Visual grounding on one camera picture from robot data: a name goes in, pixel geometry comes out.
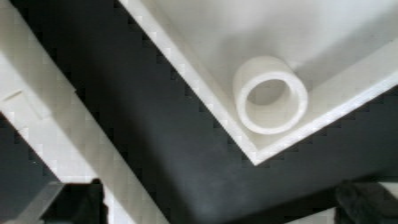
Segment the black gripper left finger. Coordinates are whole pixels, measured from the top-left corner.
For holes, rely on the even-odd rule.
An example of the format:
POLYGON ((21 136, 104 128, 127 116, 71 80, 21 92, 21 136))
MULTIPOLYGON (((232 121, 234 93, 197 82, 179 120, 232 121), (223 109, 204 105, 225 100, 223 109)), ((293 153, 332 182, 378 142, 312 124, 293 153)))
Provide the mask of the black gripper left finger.
POLYGON ((21 213, 0 224, 108 224, 101 180, 49 182, 21 213))

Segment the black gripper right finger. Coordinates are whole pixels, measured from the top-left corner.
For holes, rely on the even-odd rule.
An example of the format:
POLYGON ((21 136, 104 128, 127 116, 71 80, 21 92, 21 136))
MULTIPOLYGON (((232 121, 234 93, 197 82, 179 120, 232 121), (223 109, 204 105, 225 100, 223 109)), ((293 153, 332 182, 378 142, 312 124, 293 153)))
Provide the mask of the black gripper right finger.
POLYGON ((342 181, 334 196, 334 224, 398 224, 398 198, 380 183, 342 181))

